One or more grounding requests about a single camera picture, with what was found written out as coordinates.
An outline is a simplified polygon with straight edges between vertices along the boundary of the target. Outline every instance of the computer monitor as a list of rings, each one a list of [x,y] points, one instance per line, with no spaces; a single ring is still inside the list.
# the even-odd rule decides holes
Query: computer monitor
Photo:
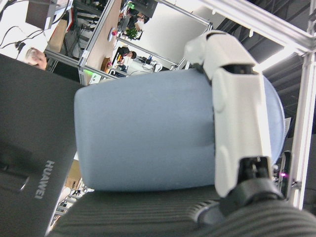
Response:
[[[76,152],[81,85],[0,54],[0,233],[44,236]]]
[[[135,9],[150,18],[153,17],[157,3],[155,0],[134,0]]]

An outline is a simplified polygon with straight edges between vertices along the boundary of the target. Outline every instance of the potted plant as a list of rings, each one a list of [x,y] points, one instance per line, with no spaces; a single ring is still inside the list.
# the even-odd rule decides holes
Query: potted plant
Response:
[[[129,39],[135,40],[135,39],[137,39],[138,31],[136,30],[135,27],[131,28],[131,29],[127,29],[126,35],[128,36]]]

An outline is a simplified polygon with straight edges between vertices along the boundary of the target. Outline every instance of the chair backrest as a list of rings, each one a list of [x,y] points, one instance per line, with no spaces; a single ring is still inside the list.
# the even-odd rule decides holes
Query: chair backrest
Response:
[[[284,114],[266,79],[265,89],[276,161]],[[214,184],[212,90],[196,70],[82,88],[75,97],[75,125],[82,177],[91,188],[160,191]]]

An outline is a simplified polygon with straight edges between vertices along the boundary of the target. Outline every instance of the wooden desk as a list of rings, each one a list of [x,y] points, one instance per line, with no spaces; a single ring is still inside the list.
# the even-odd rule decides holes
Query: wooden desk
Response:
[[[118,26],[120,5],[121,0],[114,2],[106,22],[101,29],[100,35],[89,54],[87,59],[88,66],[100,70],[103,59],[112,57],[116,37],[113,37],[109,42],[108,35],[112,27]]]

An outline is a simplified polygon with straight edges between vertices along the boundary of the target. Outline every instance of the cardboard box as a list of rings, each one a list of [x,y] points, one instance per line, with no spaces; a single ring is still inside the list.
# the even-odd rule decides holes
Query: cardboard box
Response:
[[[103,62],[102,62],[102,65],[101,65],[101,71],[106,72],[108,62],[110,62],[110,61],[111,61],[110,58],[104,58],[104,59],[103,59]]]
[[[71,165],[68,177],[66,179],[65,186],[71,189],[78,189],[78,184],[79,184],[80,179],[81,179],[81,173],[80,173],[79,161],[74,160]]]
[[[49,41],[49,48],[50,50],[59,53],[61,50],[61,46],[64,42],[64,37],[67,29],[67,21],[66,20],[60,20],[60,22],[57,25],[57,28],[55,29],[52,37]]]

